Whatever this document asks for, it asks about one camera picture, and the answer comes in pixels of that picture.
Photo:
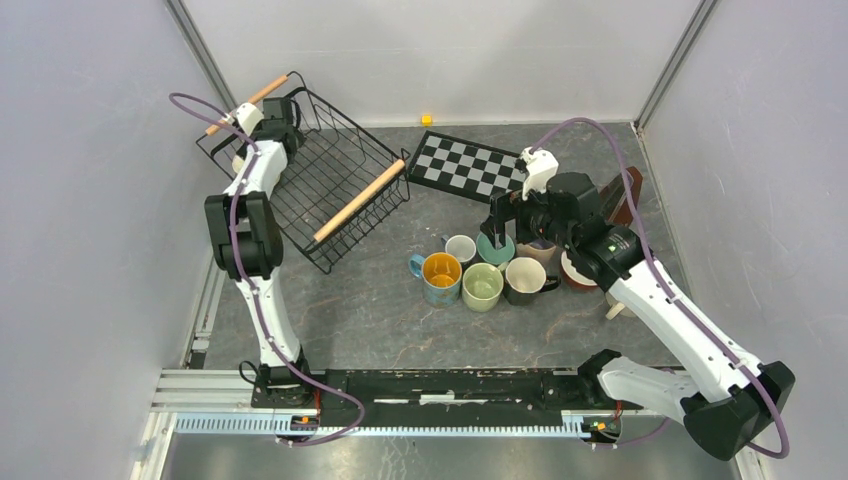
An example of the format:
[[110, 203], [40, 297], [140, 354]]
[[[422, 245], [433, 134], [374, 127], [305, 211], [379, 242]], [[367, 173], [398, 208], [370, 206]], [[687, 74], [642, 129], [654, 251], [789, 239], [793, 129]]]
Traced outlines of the small green teacup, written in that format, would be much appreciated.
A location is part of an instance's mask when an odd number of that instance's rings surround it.
[[494, 266], [511, 261], [516, 254], [515, 244], [509, 235], [505, 237], [505, 244], [498, 248], [483, 233], [477, 235], [475, 243], [480, 259]]

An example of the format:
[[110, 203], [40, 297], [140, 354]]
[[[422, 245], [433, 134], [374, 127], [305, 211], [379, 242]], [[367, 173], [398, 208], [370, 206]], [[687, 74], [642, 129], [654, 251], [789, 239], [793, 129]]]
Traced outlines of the pink iridescent mug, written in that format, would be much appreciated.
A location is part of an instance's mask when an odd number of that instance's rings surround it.
[[556, 253], [556, 245], [542, 239], [516, 245], [516, 255], [518, 257], [532, 258], [545, 268], [548, 268]]

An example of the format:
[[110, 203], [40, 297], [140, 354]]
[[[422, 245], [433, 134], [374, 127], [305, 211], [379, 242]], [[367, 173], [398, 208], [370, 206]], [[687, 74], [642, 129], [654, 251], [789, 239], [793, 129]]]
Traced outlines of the grey blue mug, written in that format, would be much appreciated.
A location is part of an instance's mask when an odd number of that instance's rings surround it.
[[475, 240], [467, 235], [442, 235], [443, 251], [455, 257], [463, 268], [473, 265], [477, 259]]

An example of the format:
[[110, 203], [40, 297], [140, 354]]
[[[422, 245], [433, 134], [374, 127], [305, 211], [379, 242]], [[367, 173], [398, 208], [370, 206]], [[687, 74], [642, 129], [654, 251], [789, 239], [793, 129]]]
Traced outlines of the glossy black mug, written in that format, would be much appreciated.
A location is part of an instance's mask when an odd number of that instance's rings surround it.
[[512, 306], [527, 306], [543, 293], [557, 289], [561, 279], [529, 257], [518, 257], [499, 266], [504, 279], [502, 296]]

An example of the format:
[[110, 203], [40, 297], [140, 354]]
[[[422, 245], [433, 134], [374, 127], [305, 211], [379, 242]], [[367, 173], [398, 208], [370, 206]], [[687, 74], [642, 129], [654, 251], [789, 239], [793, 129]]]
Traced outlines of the light green mug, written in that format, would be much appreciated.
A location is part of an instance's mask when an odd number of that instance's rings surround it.
[[504, 279], [501, 271], [488, 263], [470, 266], [462, 278], [462, 300], [472, 311], [492, 310], [501, 298]]

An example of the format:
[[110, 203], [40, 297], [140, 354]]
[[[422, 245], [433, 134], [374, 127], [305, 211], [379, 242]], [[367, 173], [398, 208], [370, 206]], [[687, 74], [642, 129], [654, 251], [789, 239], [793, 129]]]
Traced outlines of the blue bottomed mug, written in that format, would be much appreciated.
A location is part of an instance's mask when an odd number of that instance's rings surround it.
[[408, 261], [410, 273], [423, 281], [422, 296], [435, 308], [453, 305], [460, 296], [463, 268], [456, 257], [436, 252], [424, 257], [412, 255]]

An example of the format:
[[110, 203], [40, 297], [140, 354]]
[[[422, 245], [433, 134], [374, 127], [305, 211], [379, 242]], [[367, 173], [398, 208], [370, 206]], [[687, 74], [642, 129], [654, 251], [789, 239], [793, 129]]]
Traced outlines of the red floral mug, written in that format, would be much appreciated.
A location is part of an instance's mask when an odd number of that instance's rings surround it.
[[568, 256], [568, 251], [563, 251], [561, 253], [560, 273], [562, 274], [563, 281], [575, 291], [589, 292], [598, 289], [598, 286], [594, 281], [577, 271]]

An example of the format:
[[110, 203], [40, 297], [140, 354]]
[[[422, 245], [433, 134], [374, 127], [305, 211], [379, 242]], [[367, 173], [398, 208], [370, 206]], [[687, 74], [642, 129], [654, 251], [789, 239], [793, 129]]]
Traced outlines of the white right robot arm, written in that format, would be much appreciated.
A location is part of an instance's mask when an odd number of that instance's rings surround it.
[[552, 176], [539, 189], [492, 195], [481, 232], [561, 247], [577, 272], [633, 312], [680, 361], [672, 374], [640, 365], [609, 349], [580, 366], [580, 400], [602, 408], [612, 400], [636, 404], [684, 426], [706, 453], [731, 460], [745, 447], [774, 459], [790, 452], [781, 416], [795, 385], [781, 361], [765, 364], [724, 334], [667, 276], [647, 241], [600, 212], [589, 176]]

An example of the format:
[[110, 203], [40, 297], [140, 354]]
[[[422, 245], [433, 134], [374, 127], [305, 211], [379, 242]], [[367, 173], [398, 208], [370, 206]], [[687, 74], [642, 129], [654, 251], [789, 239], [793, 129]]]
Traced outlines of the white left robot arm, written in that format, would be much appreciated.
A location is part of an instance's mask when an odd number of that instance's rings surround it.
[[204, 212], [218, 267], [231, 278], [248, 306], [260, 360], [251, 368], [255, 408], [299, 408], [314, 398], [301, 343], [289, 321], [280, 287], [284, 258], [282, 232], [270, 195], [297, 143], [290, 114], [267, 118], [244, 103], [226, 118], [243, 144], [232, 167], [236, 174], [219, 195], [208, 197]]

